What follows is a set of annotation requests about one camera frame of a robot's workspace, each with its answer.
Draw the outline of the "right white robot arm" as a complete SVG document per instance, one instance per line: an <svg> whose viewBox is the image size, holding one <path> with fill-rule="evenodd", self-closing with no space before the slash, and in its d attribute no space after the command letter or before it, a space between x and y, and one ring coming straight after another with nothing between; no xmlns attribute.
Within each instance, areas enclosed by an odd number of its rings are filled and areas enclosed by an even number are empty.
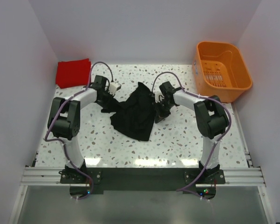
<svg viewBox="0 0 280 224"><path fill-rule="evenodd" d="M159 86L160 92L153 92L153 106L156 110L155 123L171 114L174 106L184 106L195 112L197 128L203 137L202 157L198 162L199 174L195 181L217 174L220 170L220 141L231 128L232 118L228 109L218 96L200 96L185 91L182 87L174 88L165 82Z"/></svg>

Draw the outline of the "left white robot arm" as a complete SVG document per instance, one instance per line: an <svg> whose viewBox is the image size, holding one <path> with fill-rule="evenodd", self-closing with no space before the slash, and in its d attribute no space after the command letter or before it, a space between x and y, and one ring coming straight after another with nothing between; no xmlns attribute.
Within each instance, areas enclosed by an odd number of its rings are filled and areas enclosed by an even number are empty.
<svg viewBox="0 0 280 224"><path fill-rule="evenodd" d="M86 162L78 143L81 110L91 103L107 108L119 89L119 83L96 76L94 82L87 84L73 96L53 99L44 140L61 143L66 159L65 168L59 172L61 183L90 183L91 177L87 173Z"/></svg>

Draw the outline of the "black t-shirt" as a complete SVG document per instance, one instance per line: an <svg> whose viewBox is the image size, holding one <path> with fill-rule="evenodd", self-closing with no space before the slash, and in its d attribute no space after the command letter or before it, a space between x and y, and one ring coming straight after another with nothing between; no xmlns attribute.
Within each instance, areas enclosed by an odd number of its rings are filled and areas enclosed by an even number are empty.
<svg viewBox="0 0 280 224"><path fill-rule="evenodd" d="M101 112L113 113L110 116L111 125L121 134L148 142L156 116L154 102L152 92L144 83L139 82L126 101L113 99Z"/></svg>

